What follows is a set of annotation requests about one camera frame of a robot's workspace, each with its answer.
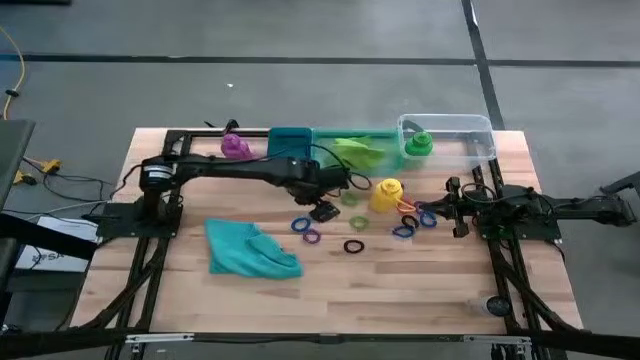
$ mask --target scattered ring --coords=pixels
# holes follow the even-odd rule
[[[351,244],[356,244],[358,245],[357,249],[351,249],[349,247],[349,245]],[[344,249],[344,251],[348,252],[349,254],[357,254],[359,252],[362,252],[362,250],[364,250],[364,243],[360,240],[347,240],[344,242],[344,245],[342,246],[342,248]]]
[[[393,228],[391,233],[399,238],[408,239],[416,233],[413,226],[400,225]]]
[[[412,212],[416,211],[415,206],[411,205],[408,202],[405,202],[404,200],[398,200],[396,209],[398,209],[398,212],[400,214],[411,214]]]
[[[346,192],[340,197],[340,202],[343,205],[356,206],[358,205],[358,197],[350,192]]]
[[[315,235],[316,238],[314,240],[309,239],[309,234]],[[302,234],[302,240],[304,240],[307,244],[317,244],[320,239],[322,239],[322,234],[320,234],[317,230],[309,229]]]
[[[304,227],[298,227],[298,223],[300,222],[305,222]],[[307,230],[309,230],[309,228],[311,227],[311,220],[309,220],[309,218],[306,217],[299,217],[295,220],[293,220],[293,222],[291,223],[291,230],[295,231],[295,232],[305,232]]]
[[[362,231],[369,226],[369,219],[364,216],[354,216],[349,219],[349,225],[357,231]]]
[[[402,225],[404,226],[411,226],[416,229],[420,227],[420,222],[418,221],[418,219],[415,218],[415,216],[412,216],[412,215],[403,216],[401,221],[402,221]]]
[[[438,221],[436,220],[436,215],[432,212],[423,211],[420,213],[420,224],[426,228],[433,228],[438,225]]]

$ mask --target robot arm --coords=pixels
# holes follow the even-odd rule
[[[284,187],[297,204],[315,205],[310,215],[316,221],[325,222],[340,212],[322,197],[332,190],[348,189],[351,173],[340,166],[321,169],[317,161],[293,157],[231,161],[195,154],[160,155],[141,164],[139,185],[144,192],[143,213],[154,214],[162,206],[163,192],[180,188],[198,177],[256,179]]]
[[[502,197],[495,199],[487,196],[485,188],[470,185],[473,189],[465,189],[467,185],[461,187],[460,179],[452,177],[441,200],[422,203],[420,208],[454,219],[454,237],[469,233],[465,216],[473,217],[473,225],[484,237],[495,237],[502,228],[512,227],[519,239],[546,241],[560,238],[557,220],[593,220],[619,227],[637,221],[629,203],[617,195],[556,199],[533,188],[505,185]]]

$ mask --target wooden tabletop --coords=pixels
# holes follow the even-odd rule
[[[158,155],[167,129],[137,129],[123,174],[143,159]],[[495,133],[504,181],[539,189],[522,132]],[[266,139],[250,139],[255,152]],[[219,139],[198,139],[193,153],[220,154]],[[397,176],[414,200],[441,198],[448,177],[464,182],[468,171],[405,171]],[[485,178],[491,179],[488,169]],[[134,201],[141,192],[138,172],[115,200]],[[453,224],[438,219],[435,229],[420,229],[412,240],[390,234],[399,224],[395,212],[379,215],[367,208],[368,193],[355,208],[315,224],[323,238],[309,245],[291,232],[291,221],[310,210],[297,206],[284,189],[256,180],[200,178],[183,187],[184,213],[171,241],[158,290],[152,331],[246,333],[474,334],[505,332],[500,318],[479,315],[467,302],[496,294],[488,249],[476,234],[451,235]],[[371,225],[356,233],[349,218],[366,215]],[[211,252],[204,235],[207,218],[255,222],[286,251],[295,253],[304,276],[290,280],[250,279],[208,273]],[[343,251],[345,240],[366,244],[364,252]],[[98,250],[91,262],[72,324],[93,318],[124,287],[137,239],[123,238]],[[557,250],[542,242],[522,242],[532,287],[570,324],[582,327],[571,285]],[[139,292],[131,325],[144,297]],[[522,311],[516,311],[522,324]]]

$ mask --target concrete floor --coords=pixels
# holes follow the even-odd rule
[[[640,60],[636,2],[476,0],[474,8],[489,59]],[[0,6],[0,25],[29,53],[474,58],[462,7],[447,0],[76,0],[71,7]],[[0,52],[10,51],[0,41]],[[13,83],[17,71],[16,62],[0,61],[0,83]],[[505,127],[525,131],[549,195],[587,196],[640,170],[633,156],[640,68],[492,67],[491,75]],[[388,127],[403,113],[486,115],[478,69],[30,62],[12,107],[13,118],[38,122],[30,156],[55,156],[69,172],[108,181],[116,180],[139,126],[224,124],[233,117],[244,126]],[[96,196],[94,188],[65,190]],[[628,198],[640,213],[640,200]],[[67,204],[41,188],[18,187],[6,206],[29,211]],[[640,226],[565,222],[562,229],[585,326],[640,336]],[[50,329],[71,298],[70,291],[20,293],[10,319]],[[204,359],[214,352],[276,358],[289,351],[318,359],[488,358],[485,348],[460,344],[181,345],[166,353],[152,349],[147,358]],[[102,352],[43,358],[100,358]]]

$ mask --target green ring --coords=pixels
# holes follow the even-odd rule
[[[340,202],[347,206],[356,206],[358,205],[358,197],[350,192],[346,192],[340,197]]]
[[[361,231],[369,226],[369,219],[364,216],[354,216],[349,219],[349,225],[357,231]]]

